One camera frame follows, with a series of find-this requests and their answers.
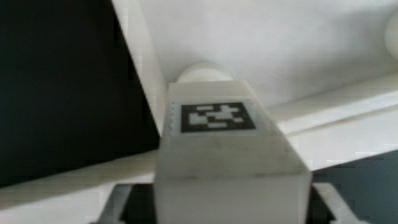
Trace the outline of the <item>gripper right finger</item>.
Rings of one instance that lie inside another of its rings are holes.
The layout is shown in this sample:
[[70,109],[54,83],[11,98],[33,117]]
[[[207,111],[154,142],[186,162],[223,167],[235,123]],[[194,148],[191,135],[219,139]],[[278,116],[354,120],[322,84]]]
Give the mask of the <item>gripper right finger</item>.
[[306,224],[370,224],[358,218],[331,183],[312,186]]

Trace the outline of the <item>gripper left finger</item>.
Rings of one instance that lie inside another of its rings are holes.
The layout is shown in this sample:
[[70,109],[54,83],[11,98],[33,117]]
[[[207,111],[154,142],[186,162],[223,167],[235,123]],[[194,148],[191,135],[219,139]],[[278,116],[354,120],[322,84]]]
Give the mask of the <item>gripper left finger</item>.
[[155,193],[150,183],[115,186],[99,220],[90,224],[157,224]]

